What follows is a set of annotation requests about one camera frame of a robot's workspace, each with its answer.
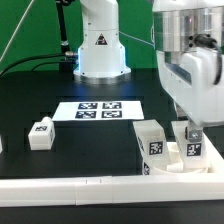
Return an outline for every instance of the black tabletop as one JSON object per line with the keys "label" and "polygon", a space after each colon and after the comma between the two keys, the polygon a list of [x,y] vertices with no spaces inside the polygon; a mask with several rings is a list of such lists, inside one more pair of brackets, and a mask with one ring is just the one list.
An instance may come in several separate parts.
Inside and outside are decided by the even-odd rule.
{"label": "black tabletop", "polygon": [[[173,141],[173,101],[162,89],[156,69],[133,70],[131,80],[102,86],[75,83],[71,74],[57,71],[8,74],[0,79],[0,178],[141,175],[142,159],[133,120],[54,122],[56,138],[50,151],[31,151],[28,141],[34,122],[53,117],[60,102],[136,100],[141,102],[144,118],[156,119],[167,140]],[[222,153],[223,127],[205,132]],[[14,217],[20,223],[222,223],[223,209],[222,201],[1,208],[0,220],[14,223]]]}

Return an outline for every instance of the white block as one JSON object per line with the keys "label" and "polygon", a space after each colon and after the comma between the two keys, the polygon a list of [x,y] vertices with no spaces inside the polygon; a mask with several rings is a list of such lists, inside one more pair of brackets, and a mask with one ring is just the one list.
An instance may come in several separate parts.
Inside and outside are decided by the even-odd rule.
{"label": "white block", "polygon": [[172,122],[174,135],[180,149],[180,155],[187,169],[202,169],[210,166],[207,149],[205,147],[205,136],[202,141],[192,143],[185,137],[185,128],[188,121]]}
{"label": "white block", "polygon": [[163,128],[156,120],[133,122],[143,160],[149,167],[167,166],[170,155]]}
{"label": "white block", "polygon": [[81,178],[75,185],[76,204],[112,203],[112,177]]}
{"label": "white block", "polygon": [[54,123],[47,117],[36,122],[28,137],[31,150],[50,150],[55,138]]}

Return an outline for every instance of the warning label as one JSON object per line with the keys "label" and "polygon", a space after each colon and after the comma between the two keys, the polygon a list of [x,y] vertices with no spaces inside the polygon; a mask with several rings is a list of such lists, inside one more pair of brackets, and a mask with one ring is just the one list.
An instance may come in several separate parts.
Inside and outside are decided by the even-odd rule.
{"label": "warning label", "polygon": [[100,37],[96,41],[96,45],[108,45],[107,41],[105,40],[105,38],[104,38],[102,33],[100,34]]}

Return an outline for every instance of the green wall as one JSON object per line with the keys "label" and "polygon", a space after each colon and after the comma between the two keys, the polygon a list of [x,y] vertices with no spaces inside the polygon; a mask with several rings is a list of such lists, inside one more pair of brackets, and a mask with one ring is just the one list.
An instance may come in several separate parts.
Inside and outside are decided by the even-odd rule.
{"label": "green wall", "polygon": [[[0,56],[29,3],[30,0],[0,1]],[[152,7],[147,0],[118,0],[118,3],[120,31],[150,42]],[[82,43],[82,17],[79,0],[65,7],[64,11],[68,39],[71,48],[76,50]],[[131,68],[157,66],[152,47],[124,36],[120,36],[120,40],[126,47],[128,66]],[[6,57],[0,63],[0,70],[25,57],[59,52],[60,36],[55,0],[36,0]],[[38,62],[29,62],[14,70],[29,70]],[[57,69],[57,65],[46,66],[42,69]]]}

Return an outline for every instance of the black cable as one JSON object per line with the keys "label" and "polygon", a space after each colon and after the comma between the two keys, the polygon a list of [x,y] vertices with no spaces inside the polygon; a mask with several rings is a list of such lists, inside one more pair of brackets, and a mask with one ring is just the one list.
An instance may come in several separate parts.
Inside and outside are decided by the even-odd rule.
{"label": "black cable", "polygon": [[217,51],[217,73],[214,81],[214,85],[218,85],[222,77],[222,49],[218,46],[217,41],[214,38],[207,37],[205,35],[198,35],[195,38],[195,44],[199,47],[212,48]]}
{"label": "black cable", "polygon": [[36,66],[34,66],[32,69],[31,69],[31,72],[33,72],[36,68],[40,67],[40,66],[43,66],[43,65],[51,65],[51,64],[59,64],[60,61],[52,61],[52,62],[44,62],[44,63],[40,63]]}
{"label": "black cable", "polygon": [[59,63],[68,63],[68,64],[76,64],[75,61],[49,61],[49,62],[43,62],[43,63],[40,63],[36,66],[34,66],[32,69],[31,69],[31,72],[33,72],[36,68],[40,67],[40,66],[43,66],[43,65],[51,65],[51,64],[59,64]]}
{"label": "black cable", "polygon": [[217,67],[218,67],[214,85],[218,85],[222,77],[222,49],[215,42],[213,42],[213,46],[217,50]]}
{"label": "black cable", "polygon": [[7,66],[3,71],[1,71],[0,78],[2,78],[8,70],[10,70],[11,68],[13,68],[13,67],[15,67],[19,64],[22,64],[24,62],[39,60],[39,59],[46,59],[46,58],[57,58],[57,57],[63,57],[63,56],[65,56],[64,53],[59,53],[59,54],[33,56],[33,57],[28,57],[28,58],[21,59],[19,61],[16,61],[16,62],[12,63],[11,65]]}

